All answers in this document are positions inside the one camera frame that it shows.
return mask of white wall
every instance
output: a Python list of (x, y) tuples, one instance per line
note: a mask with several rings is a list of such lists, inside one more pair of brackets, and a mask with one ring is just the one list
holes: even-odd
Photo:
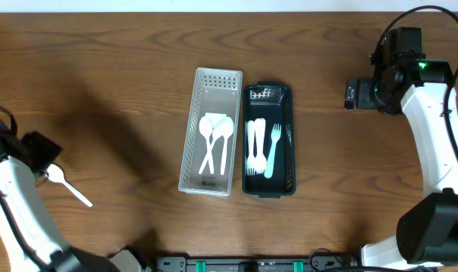
[(0, 0), (0, 12), (407, 11), (458, 0)]

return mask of black basket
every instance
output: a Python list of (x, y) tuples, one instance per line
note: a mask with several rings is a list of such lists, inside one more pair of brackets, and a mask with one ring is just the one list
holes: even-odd
[[(271, 149), (271, 132), (275, 123), (282, 125), (280, 140), (276, 144), (274, 173), (247, 175), (246, 162), (249, 155), (246, 124), (249, 120), (266, 119), (263, 153)], [(280, 198), (296, 191), (295, 141), (292, 120), (292, 92), (276, 82), (258, 82), (246, 86), (243, 91), (243, 191), (264, 198)]]

